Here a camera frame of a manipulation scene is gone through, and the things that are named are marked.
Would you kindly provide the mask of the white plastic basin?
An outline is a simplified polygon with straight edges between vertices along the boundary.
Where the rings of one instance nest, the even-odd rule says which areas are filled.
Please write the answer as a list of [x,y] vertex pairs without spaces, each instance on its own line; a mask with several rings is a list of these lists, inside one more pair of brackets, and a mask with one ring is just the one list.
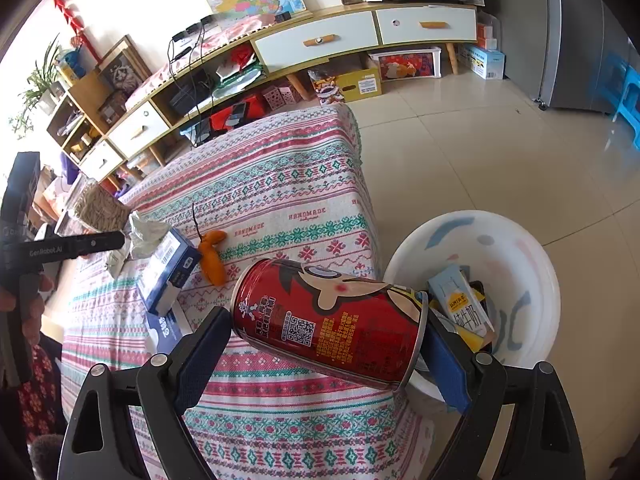
[[384,280],[425,290],[429,278],[452,264],[484,286],[497,332],[492,348],[501,363],[532,368],[548,358],[560,325],[560,285],[532,234],[493,212],[448,212],[405,238]]

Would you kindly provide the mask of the red cartoon can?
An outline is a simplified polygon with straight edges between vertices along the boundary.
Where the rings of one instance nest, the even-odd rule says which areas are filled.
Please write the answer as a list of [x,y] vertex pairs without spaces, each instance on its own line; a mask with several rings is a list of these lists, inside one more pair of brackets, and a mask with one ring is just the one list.
[[409,380],[424,338],[425,292],[310,263],[260,259],[231,296],[235,333],[317,373],[381,390]]

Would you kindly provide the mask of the yellow cardboard box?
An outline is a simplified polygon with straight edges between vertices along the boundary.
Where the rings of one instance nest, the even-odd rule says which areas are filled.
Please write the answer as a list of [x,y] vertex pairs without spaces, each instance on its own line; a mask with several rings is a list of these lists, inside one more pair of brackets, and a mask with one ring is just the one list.
[[356,102],[382,94],[377,67],[333,75],[326,70],[307,70],[312,88],[322,106]]

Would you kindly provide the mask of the long white wood cabinet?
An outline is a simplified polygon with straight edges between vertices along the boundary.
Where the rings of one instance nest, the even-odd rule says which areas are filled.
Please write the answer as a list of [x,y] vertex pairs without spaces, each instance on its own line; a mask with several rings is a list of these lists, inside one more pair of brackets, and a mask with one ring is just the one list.
[[404,44],[444,44],[452,47],[476,39],[475,6],[443,3],[358,3],[299,13],[282,23],[270,18],[243,18],[226,30],[214,29],[204,44],[178,60],[172,58],[152,73],[128,99],[107,140],[124,162],[163,136],[186,125],[200,113],[241,94],[240,84],[228,93],[210,88],[200,102],[180,112],[171,99],[194,78],[247,46],[262,68],[248,84],[255,88],[280,77],[296,81],[296,73],[331,58]]

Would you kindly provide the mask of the black plastic tray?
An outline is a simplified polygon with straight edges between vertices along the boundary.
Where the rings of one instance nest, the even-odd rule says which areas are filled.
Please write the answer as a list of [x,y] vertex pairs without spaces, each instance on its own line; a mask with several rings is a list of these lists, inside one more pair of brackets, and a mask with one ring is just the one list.
[[480,303],[485,312],[488,312],[484,285],[481,281],[472,281],[470,283],[472,291],[477,301]]

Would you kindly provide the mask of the silver white snack bag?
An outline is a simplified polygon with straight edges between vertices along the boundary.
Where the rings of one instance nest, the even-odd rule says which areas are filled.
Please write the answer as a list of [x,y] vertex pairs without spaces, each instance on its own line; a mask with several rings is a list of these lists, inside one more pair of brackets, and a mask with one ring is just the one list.
[[120,248],[117,250],[111,250],[104,258],[104,269],[112,280],[118,278],[125,262],[129,256],[128,248]]

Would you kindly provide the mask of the orange peel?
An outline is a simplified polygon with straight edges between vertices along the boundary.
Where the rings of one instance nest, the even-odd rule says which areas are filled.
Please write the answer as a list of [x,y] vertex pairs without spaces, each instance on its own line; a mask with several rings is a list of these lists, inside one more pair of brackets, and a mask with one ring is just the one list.
[[227,234],[224,231],[213,230],[205,233],[198,244],[202,273],[210,284],[217,287],[227,283],[226,270],[217,250],[217,246],[226,238]]

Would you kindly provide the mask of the blue plastic stool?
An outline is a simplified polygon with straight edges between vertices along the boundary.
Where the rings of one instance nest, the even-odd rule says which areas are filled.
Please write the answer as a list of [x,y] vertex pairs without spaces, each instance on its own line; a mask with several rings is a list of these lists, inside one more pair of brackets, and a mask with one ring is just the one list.
[[634,148],[639,149],[639,72],[619,55],[610,52],[601,65],[598,95],[614,108],[612,122],[623,117],[634,130]]

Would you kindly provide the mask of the white paper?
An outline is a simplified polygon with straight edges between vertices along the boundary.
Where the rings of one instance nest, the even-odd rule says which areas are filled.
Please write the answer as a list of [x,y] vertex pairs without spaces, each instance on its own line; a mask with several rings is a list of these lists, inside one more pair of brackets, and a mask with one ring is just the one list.
[[131,260],[149,258],[155,252],[171,226],[163,221],[145,220],[139,211],[133,211],[128,218],[130,231]]

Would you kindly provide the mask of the framed raccoon picture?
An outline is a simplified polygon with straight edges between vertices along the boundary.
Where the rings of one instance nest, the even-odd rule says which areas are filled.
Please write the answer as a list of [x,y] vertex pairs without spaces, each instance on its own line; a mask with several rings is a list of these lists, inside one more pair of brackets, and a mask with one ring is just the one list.
[[128,35],[122,37],[98,64],[99,76],[112,90],[131,96],[152,73]]

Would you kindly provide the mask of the white blue carton box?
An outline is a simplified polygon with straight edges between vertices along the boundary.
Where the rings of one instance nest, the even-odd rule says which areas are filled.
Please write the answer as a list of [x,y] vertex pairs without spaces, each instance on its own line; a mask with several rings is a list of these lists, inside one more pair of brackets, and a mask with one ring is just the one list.
[[506,57],[500,51],[486,50],[475,44],[459,44],[458,60],[485,80],[501,80],[504,77]]

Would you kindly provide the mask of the wooden shelf unit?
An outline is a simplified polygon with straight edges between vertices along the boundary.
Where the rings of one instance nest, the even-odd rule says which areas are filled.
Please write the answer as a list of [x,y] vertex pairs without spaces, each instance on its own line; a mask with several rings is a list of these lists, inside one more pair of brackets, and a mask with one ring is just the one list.
[[122,90],[113,87],[100,70],[92,70],[62,94],[47,134],[81,171],[101,180],[122,163],[107,133],[125,114],[125,102]]

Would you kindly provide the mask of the white drawer bin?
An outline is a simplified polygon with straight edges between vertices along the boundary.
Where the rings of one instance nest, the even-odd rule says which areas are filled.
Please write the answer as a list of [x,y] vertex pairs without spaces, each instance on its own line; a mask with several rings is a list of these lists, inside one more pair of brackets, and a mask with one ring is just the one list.
[[372,52],[369,56],[380,69],[382,81],[442,76],[440,47]]

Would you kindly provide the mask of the yellow snack wrapper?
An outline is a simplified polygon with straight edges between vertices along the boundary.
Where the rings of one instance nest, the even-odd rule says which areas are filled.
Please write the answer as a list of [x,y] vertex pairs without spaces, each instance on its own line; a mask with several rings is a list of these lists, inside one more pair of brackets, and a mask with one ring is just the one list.
[[470,332],[462,326],[454,324],[449,318],[446,318],[445,315],[435,309],[431,310],[431,314],[435,315],[435,318],[442,323],[442,326],[444,326],[449,333],[458,335],[474,353],[481,351],[486,351],[488,353],[492,352],[491,340],[484,341],[481,336]]

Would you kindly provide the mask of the blue milk carton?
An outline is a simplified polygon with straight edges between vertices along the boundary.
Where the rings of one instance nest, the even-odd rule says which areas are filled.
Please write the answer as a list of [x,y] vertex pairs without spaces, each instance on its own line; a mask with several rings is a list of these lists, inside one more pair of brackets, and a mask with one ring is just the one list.
[[474,296],[470,282],[460,266],[452,264],[432,276],[428,281],[439,309],[451,322],[481,336],[484,341],[494,342],[496,332],[488,313]]

